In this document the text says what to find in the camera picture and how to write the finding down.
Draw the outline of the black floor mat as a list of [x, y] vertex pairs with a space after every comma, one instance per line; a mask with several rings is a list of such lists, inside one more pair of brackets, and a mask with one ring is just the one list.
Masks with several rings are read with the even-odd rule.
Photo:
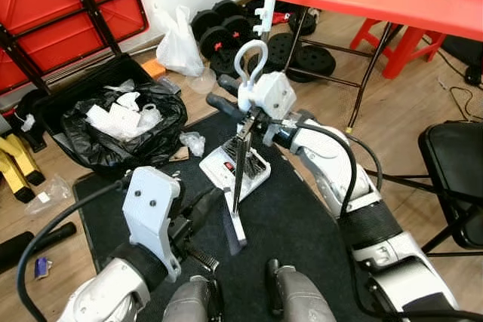
[[[213, 114], [186, 127], [197, 131], [205, 140], [205, 152], [211, 152], [235, 133], [235, 123], [222, 114]], [[337, 322], [377, 322], [362, 311], [352, 297], [349, 263], [336, 223], [328, 209], [314, 194], [314, 186], [307, 185], [275, 147], [257, 146], [272, 170], [267, 181], [256, 188], [239, 205], [242, 225], [248, 245], [231, 256], [227, 247], [222, 215], [225, 207], [214, 208], [203, 228], [191, 239], [193, 245], [220, 261], [215, 277], [224, 295], [224, 321], [277, 322], [268, 309], [265, 288], [265, 267], [269, 259], [283, 265], [294, 265], [321, 291]], [[199, 158], [160, 167], [163, 173], [180, 171], [184, 201], [189, 204], [198, 195], [213, 187], [203, 171]], [[94, 267], [106, 266], [111, 252], [128, 242], [128, 228], [123, 216], [125, 191], [101, 195], [79, 211], [85, 229]], [[206, 270], [193, 259], [181, 264], [182, 276], [176, 283], [162, 278], [151, 294], [151, 302], [136, 316], [136, 322], [160, 322], [165, 307], [180, 285], [191, 276]]]

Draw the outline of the small orange box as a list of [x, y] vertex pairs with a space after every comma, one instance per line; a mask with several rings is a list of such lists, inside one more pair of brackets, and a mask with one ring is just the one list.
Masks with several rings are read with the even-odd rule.
[[142, 61], [140, 65], [142, 70], [155, 80], [159, 80], [161, 77], [167, 75], [167, 69], [157, 59]]

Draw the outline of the red plastic stool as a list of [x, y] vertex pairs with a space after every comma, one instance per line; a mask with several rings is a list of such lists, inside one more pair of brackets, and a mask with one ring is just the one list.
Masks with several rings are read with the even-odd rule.
[[[379, 39], [371, 33], [371, 29], [376, 23], [382, 23], [382, 20], [366, 19], [355, 37], [353, 37], [352, 42], [349, 43], [349, 47], [355, 50], [359, 43], [363, 41], [374, 47], [377, 46]], [[425, 56], [427, 61], [431, 61], [437, 54], [439, 47], [444, 43], [445, 37], [446, 35], [442, 35], [440, 32], [408, 26], [404, 35], [401, 36], [400, 42], [395, 47], [386, 47], [383, 50], [382, 54], [389, 59], [386, 67], [384, 67], [383, 77], [397, 77], [410, 61], [416, 60], [418, 57]]]

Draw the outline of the broom with white loop handle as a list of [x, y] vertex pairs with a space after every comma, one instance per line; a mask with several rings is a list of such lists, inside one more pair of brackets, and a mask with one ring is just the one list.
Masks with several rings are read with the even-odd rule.
[[[260, 55], [257, 64], [251, 73], [245, 71], [244, 55], [250, 49], [258, 49]], [[238, 133], [231, 139], [232, 149], [235, 150], [235, 181], [232, 188], [227, 192], [232, 200], [227, 204], [226, 233], [229, 236], [229, 250], [236, 254], [242, 247], [248, 245], [248, 239], [244, 232], [241, 217], [239, 216], [239, 204], [244, 197], [258, 189], [265, 182], [272, 168], [263, 162], [261, 156], [251, 155], [251, 128], [257, 116], [248, 115], [251, 108], [251, 90], [260, 76], [263, 67], [268, 60], [268, 45], [263, 40], [252, 40], [241, 46], [235, 55], [234, 67], [239, 74], [238, 78], [238, 109], [241, 112], [242, 123], [238, 126]]]

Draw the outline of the black folding chair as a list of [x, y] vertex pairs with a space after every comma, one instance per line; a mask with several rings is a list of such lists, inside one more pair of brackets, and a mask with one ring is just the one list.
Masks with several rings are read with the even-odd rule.
[[483, 249], [483, 125], [448, 121], [428, 127], [420, 135], [425, 175], [383, 175], [383, 179], [437, 195], [446, 226], [422, 246], [432, 250], [448, 238], [466, 254]]

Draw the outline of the black foam bench roller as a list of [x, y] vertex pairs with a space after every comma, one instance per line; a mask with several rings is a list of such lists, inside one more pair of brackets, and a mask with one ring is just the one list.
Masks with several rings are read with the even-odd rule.
[[[53, 245], [56, 245], [69, 236], [75, 235], [77, 228], [74, 222], [66, 222], [65, 225], [60, 226], [56, 230], [52, 230], [47, 235], [42, 236], [34, 247], [33, 253], [41, 252]], [[31, 240], [35, 238], [32, 232], [22, 232], [17, 235], [0, 242], [0, 273], [13, 269], [17, 266], [18, 260]]]

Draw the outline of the grey robot leg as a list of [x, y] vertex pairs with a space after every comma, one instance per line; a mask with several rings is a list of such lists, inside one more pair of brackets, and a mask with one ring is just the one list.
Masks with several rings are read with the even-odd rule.
[[294, 265], [266, 261], [268, 307], [284, 322], [336, 322], [334, 313], [316, 284]]
[[162, 322], [222, 322], [220, 285], [215, 278], [192, 276], [166, 305]]

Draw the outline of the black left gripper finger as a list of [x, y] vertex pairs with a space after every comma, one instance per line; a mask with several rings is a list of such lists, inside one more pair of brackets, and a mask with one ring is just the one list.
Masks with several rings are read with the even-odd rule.
[[196, 198], [193, 204], [186, 206], [180, 212], [180, 215], [190, 223], [189, 230], [191, 232], [197, 232], [202, 228], [207, 221], [208, 215], [211, 214], [211, 209], [213, 209], [214, 205], [217, 205], [217, 202], [218, 188], [211, 188], [203, 192], [199, 198]]
[[220, 208], [220, 205], [223, 204], [223, 199], [224, 199], [224, 192], [218, 188], [218, 202], [217, 205], [214, 205], [213, 209], [211, 209], [211, 214], [208, 215], [207, 221], [205, 224], [198, 230], [197, 232], [189, 232], [190, 238], [193, 238], [194, 236], [197, 235], [198, 232], [200, 232], [208, 223], [210, 223], [211, 219], [213, 219], [213, 212], [217, 212], [217, 209]]

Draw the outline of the grey robot left leg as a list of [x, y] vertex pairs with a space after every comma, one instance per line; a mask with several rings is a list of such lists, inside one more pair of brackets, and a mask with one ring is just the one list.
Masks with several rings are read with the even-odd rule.
[[192, 276], [166, 305], [162, 322], [222, 322], [220, 285], [215, 278]]

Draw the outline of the crumpled white paper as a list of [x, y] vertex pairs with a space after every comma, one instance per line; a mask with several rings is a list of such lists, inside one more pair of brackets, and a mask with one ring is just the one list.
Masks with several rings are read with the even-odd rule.
[[94, 105], [86, 112], [86, 120], [101, 133], [120, 142], [127, 142], [148, 131], [147, 124], [141, 124], [142, 115], [117, 103], [109, 109]]

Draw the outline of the small blue packet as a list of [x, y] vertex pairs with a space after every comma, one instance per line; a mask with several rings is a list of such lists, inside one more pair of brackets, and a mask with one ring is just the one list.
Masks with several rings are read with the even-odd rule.
[[52, 264], [52, 261], [48, 257], [39, 257], [39, 259], [34, 262], [35, 280], [46, 278], [51, 273]]

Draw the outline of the black weight plate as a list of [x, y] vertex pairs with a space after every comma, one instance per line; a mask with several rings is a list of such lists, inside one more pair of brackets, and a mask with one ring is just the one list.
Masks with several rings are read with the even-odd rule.
[[207, 30], [220, 26], [224, 16], [215, 11], [199, 11], [193, 16], [190, 22], [190, 28], [194, 39], [198, 41]]
[[286, 61], [289, 59], [290, 51], [294, 50], [290, 66], [305, 68], [301, 63], [303, 43], [293, 46], [294, 35], [292, 32], [281, 32], [269, 37], [269, 59], [266, 61], [265, 72], [276, 72], [283, 70]]
[[331, 76], [336, 68], [336, 60], [328, 49], [305, 44], [294, 52], [292, 66], [320, 75]]
[[241, 43], [235, 37], [235, 33], [224, 26], [214, 26], [214, 28], [206, 30], [198, 39], [198, 50], [207, 60], [220, 52], [237, 51], [239, 47], [241, 47]]

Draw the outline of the clear plastic cup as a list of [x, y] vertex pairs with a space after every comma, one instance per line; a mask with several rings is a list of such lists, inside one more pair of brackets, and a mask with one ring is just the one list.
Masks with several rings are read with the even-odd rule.
[[189, 89], [197, 94], [209, 94], [217, 84], [217, 75], [211, 68], [205, 68], [199, 76], [186, 76]]

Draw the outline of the crumpled clear plastic wrap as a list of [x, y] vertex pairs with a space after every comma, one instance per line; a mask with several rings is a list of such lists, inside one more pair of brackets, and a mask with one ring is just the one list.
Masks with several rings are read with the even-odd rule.
[[205, 152], [206, 139], [198, 132], [184, 132], [179, 135], [180, 142], [195, 157], [202, 157]]

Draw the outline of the red folded table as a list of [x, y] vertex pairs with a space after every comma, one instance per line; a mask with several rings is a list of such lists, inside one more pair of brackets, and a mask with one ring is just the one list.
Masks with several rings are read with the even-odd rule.
[[[115, 41], [149, 28], [141, 0], [93, 0]], [[0, 0], [0, 94], [108, 49], [82, 0]]]

